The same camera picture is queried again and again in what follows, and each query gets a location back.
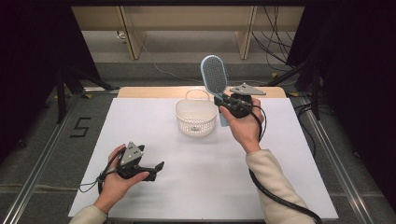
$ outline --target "person's right hand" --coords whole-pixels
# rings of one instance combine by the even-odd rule
[[[253,98],[252,101],[254,105],[252,111],[262,123],[264,121],[264,116],[260,110],[261,102],[255,98]],[[246,153],[261,149],[259,145],[260,127],[253,116],[248,115],[244,118],[237,119],[224,106],[220,107],[220,112],[224,118],[227,119],[231,132],[233,133],[233,138],[241,144]]]

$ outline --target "finger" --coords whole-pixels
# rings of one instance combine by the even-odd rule
[[[148,176],[149,176],[149,172],[139,173],[139,174],[135,175],[134,177],[128,179],[128,183],[131,187],[131,186],[139,183],[140,181],[146,179],[146,177],[148,177]]]
[[[232,119],[235,119],[235,117],[231,114],[231,112],[224,106],[220,106],[220,112],[224,116],[225,119],[230,123]]]
[[[264,117],[262,115],[262,102],[259,99],[252,98],[252,103],[253,103],[253,108],[252,111],[253,113],[260,119],[261,122],[263,122]]]
[[[121,149],[125,147],[125,144],[120,145],[119,147],[114,148],[114,150],[111,152],[111,154],[108,156],[108,160],[110,161]],[[117,165],[119,158],[116,158],[111,164]]]

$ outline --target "hand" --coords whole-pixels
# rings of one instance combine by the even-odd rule
[[[253,98],[252,101],[254,105],[252,111],[262,123],[264,121],[264,116],[260,110],[261,102],[255,98]],[[241,144],[246,153],[261,149],[259,145],[260,127],[257,120],[255,120],[252,115],[237,119],[224,106],[220,107],[220,112],[230,124],[233,138]]]
[[[125,145],[121,145],[116,147],[113,152],[108,156],[108,160],[110,161],[119,150],[123,149]],[[110,167],[117,167],[117,163],[119,158],[117,157],[110,165]],[[128,189],[137,184],[138,182],[144,180],[149,175],[149,172],[143,172],[130,179],[123,179],[117,173],[112,173],[106,176],[102,193],[97,198],[96,202],[93,204],[97,208],[99,208],[105,214],[110,211],[110,209],[116,204],[119,200],[121,200]]]

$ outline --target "metal rail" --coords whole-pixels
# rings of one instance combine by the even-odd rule
[[[302,102],[303,104],[308,104],[309,100],[306,97],[303,97]],[[338,181],[340,182],[341,187],[343,188],[344,193],[348,198],[353,211],[355,212],[356,218],[358,219],[359,223],[374,223],[363,198],[353,184],[352,179],[349,177],[349,174],[347,173],[344,164],[338,157],[338,154],[334,146],[332,145],[332,141],[326,134],[326,131],[323,128],[320,120],[316,120],[315,116],[311,111],[308,111],[307,114],[312,124],[312,127],[314,128],[315,133],[317,134],[317,137],[323,146],[326,156],[329,159],[330,164],[332,165],[332,169],[334,170]]]
[[[69,108],[67,113],[64,116],[64,119],[61,123],[57,124],[54,131],[52,132],[49,141],[47,142],[46,146],[44,147],[43,152],[41,153],[40,157],[38,158],[37,162],[35,163],[35,167],[33,168],[32,172],[29,174],[26,182],[23,184],[20,193],[15,198],[12,205],[8,208],[7,215],[5,220],[3,221],[4,224],[11,224],[11,223],[18,223],[21,215],[23,213],[24,208],[29,203],[29,200],[35,190],[35,186],[42,176],[55,148],[59,140],[62,137],[62,133],[64,131],[64,127],[67,124],[67,121],[70,117],[70,114],[73,112],[75,105],[78,102],[80,95],[74,95],[70,99]]]

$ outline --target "wrist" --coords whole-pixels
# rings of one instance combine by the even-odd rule
[[[241,145],[247,154],[250,152],[261,150],[258,142],[247,142],[247,143],[243,143]]]
[[[116,204],[114,200],[99,195],[99,197],[96,199],[93,205],[97,207],[99,210],[101,210],[103,213],[108,214],[108,212],[114,206],[114,204]]]

